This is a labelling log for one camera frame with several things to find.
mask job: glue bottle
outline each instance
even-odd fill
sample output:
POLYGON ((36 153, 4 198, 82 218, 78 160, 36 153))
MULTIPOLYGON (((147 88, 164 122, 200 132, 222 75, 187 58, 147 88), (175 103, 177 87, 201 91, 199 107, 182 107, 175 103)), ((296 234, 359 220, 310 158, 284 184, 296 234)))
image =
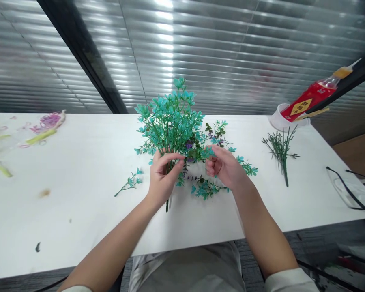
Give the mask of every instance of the glue bottle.
POLYGON ((347 67, 341 67, 330 77, 315 81, 290 106, 281 112, 288 121, 293 122, 303 112, 329 98, 336 90, 338 82, 353 72, 353 66, 361 59, 347 67))

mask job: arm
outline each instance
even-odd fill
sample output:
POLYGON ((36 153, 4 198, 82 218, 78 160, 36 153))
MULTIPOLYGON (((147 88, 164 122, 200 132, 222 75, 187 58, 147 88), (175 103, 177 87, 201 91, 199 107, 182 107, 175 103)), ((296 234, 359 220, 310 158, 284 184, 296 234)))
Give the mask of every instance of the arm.
POLYGON ((206 162, 207 174, 217 175, 231 189, 242 220, 247 243, 264 276, 298 268, 284 234, 266 209, 256 187, 234 156, 212 146, 216 157, 206 162))
POLYGON ((150 220, 172 193, 185 157, 157 152, 150 167, 150 188, 146 197, 79 263, 58 291, 72 286, 86 286, 94 292, 107 291, 118 278, 127 259, 141 238, 150 220), (168 175, 166 164, 180 161, 168 175))

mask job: person's left hand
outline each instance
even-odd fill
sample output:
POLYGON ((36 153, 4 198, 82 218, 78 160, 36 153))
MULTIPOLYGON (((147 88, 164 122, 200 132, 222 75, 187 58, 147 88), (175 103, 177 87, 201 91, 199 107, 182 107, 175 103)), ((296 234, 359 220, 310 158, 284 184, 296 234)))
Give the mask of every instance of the person's left hand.
POLYGON ((163 156, 161 156, 158 150, 155 153, 153 165, 150 166, 150 187, 146 197, 159 208, 169 199, 178 175, 183 170, 184 158, 184 155, 178 153, 166 153, 163 156), (175 159, 179 161, 166 174, 166 165, 175 159))

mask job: red label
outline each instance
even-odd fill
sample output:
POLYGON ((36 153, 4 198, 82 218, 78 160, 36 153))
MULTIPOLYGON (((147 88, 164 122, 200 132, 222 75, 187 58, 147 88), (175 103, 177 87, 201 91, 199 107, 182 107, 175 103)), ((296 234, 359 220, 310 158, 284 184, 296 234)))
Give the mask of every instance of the red label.
POLYGON ((293 122, 303 112, 325 100, 334 92, 335 89, 329 89, 318 82, 314 82, 297 100, 283 110, 281 115, 288 121, 293 122))

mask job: white table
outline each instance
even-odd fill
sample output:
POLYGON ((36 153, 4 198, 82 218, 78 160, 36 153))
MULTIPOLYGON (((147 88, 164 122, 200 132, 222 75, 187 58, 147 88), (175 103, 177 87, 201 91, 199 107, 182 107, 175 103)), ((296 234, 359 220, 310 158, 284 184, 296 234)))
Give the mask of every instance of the white table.
MULTIPOLYGON (((40 114, 0 114, 12 129, 36 123, 40 114)), ((227 120, 226 139, 236 155, 258 167, 252 177, 269 212, 285 231, 365 218, 351 210, 332 186, 326 166, 359 183, 318 132, 297 130, 288 159, 289 188, 267 146, 274 132, 267 116, 206 116, 204 123, 227 120)), ((0 278, 77 265, 146 195, 150 155, 138 156, 141 134, 136 115, 68 114, 58 133, 44 146, 16 148, 2 161, 12 178, 0 173, 0 278), (138 189, 116 192, 131 171, 142 167, 138 189), (50 195, 40 197, 49 189, 50 195), (40 242, 40 252, 36 252, 40 242)), ((231 193, 203 201, 191 184, 177 187, 168 213, 154 216, 133 255, 156 253, 244 237, 231 193)))

